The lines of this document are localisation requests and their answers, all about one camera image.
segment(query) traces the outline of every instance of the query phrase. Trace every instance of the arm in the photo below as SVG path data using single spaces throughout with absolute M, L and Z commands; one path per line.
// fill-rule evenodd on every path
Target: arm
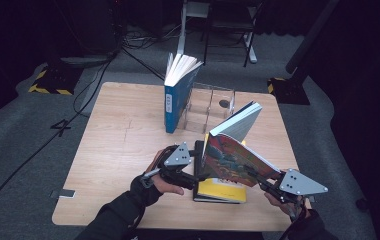
M 284 213 L 289 215 L 288 204 L 281 204 L 269 193 L 265 193 L 264 195 L 271 205 L 279 207 Z M 320 215 L 313 209 L 307 209 L 305 217 L 293 222 L 287 231 L 290 240 L 338 239 L 325 229 L 324 222 L 322 221 Z
M 105 204 L 96 218 L 75 239 L 121 239 L 137 227 L 145 208 L 156 203 L 163 193 L 184 194 L 182 188 L 166 183 L 159 175 L 152 176 L 154 184 L 150 188 L 145 188 L 140 183 L 140 177 L 134 178 L 129 191 Z

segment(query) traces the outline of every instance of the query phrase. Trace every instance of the book cover illustration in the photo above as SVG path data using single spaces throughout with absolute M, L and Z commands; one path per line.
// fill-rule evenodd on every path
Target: book cover illustration
M 209 174 L 209 178 L 227 179 L 249 187 L 258 182 L 248 174 L 248 169 L 268 179 L 276 179 L 280 175 L 280 169 L 225 134 L 208 137 L 201 168 L 203 174 Z

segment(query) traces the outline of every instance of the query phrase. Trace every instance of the metal bracket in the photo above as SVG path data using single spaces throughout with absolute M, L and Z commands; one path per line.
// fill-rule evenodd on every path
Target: metal bracket
M 302 173 L 289 169 L 280 184 L 280 190 L 294 195 L 307 195 L 328 192 L 328 188 L 306 177 Z
M 167 167 L 177 165 L 189 165 L 191 163 L 191 157 L 187 143 L 183 142 L 175 151 L 165 160 L 164 164 Z

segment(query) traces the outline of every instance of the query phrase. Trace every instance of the wooden table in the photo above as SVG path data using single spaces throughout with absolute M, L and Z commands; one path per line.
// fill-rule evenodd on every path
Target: wooden table
M 297 164 L 290 141 L 272 95 L 236 92 L 236 109 L 247 102 L 263 109 L 249 131 L 247 146 L 281 169 Z M 163 86 L 103 84 L 64 189 L 74 198 L 60 198 L 53 214 L 59 225 L 87 225 L 100 207 L 129 189 L 132 179 L 143 173 L 156 152 L 174 143 L 187 142 L 192 149 L 203 134 L 164 127 Z M 184 169 L 193 173 L 193 165 Z M 247 203 L 201 203 L 184 196 L 164 194 L 146 209 L 140 228 L 281 231 L 289 217 L 271 206 L 259 187 L 247 189 Z

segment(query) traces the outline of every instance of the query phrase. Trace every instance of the black curtain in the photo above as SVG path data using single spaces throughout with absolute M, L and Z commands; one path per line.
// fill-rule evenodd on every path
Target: black curtain
M 296 71 L 333 102 L 332 131 L 380 239 L 380 0 L 340 0 Z
M 68 17 L 65 2 L 58 1 L 59 7 L 50 0 L 35 2 L 34 6 L 29 3 L 0 1 L 0 108 L 17 96 L 15 87 L 20 81 L 47 62 L 47 53 L 57 57 L 81 55 L 62 16 Z M 32 11 L 35 6 L 38 12 Z
M 306 35 L 329 0 L 264 0 L 257 34 Z

